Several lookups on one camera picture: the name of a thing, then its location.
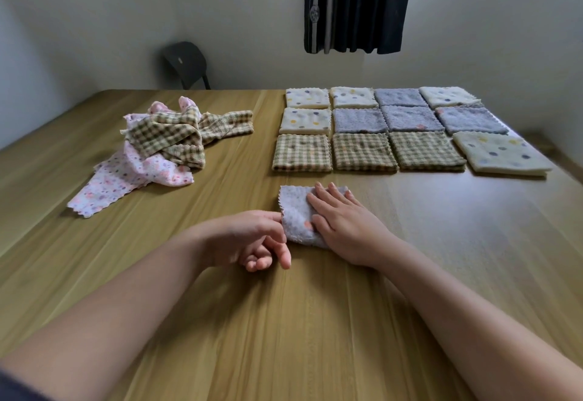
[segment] pile of cloth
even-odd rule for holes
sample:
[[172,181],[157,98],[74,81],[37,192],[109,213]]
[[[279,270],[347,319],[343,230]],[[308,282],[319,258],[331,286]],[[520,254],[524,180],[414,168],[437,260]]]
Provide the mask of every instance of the pile of cloth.
[[173,187],[190,185],[194,183],[191,169],[205,167],[206,145],[253,132],[250,110],[201,114],[187,97],[179,99],[179,106],[177,112],[154,102],[148,114],[124,116],[127,128],[121,130],[123,147],[95,166],[89,183],[67,206],[88,218],[152,182]]

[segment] person's left arm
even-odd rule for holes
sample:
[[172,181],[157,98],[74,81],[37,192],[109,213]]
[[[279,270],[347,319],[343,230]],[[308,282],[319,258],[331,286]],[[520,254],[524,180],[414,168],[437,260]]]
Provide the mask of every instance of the person's left arm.
[[176,235],[0,360],[0,370],[55,401],[101,400],[179,298],[209,266],[288,269],[281,214],[249,211]]

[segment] chair leg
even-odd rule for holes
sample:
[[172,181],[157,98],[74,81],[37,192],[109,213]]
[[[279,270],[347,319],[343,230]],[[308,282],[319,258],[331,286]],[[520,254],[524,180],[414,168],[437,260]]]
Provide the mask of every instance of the chair leg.
[[210,85],[209,85],[209,80],[206,77],[206,74],[204,76],[202,76],[202,80],[205,82],[205,88],[207,90],[209,90],[210,89]]

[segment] dark sleeve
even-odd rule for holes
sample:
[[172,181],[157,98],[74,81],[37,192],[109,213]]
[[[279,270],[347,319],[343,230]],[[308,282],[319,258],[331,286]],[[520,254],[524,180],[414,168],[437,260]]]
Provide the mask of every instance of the dark sleeve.
[[51,401],[33,389],[26,387],[0,370],[0,400],[2,401]]

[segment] person's right arm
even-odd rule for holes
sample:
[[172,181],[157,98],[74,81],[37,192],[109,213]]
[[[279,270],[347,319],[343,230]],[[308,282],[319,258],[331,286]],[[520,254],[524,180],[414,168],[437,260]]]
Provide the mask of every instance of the person's right arm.
[[316,195],[313,223],[328,246],[393,282],[478,399],[583,400],[581,368],[393,235],[352,192],[317,184]]

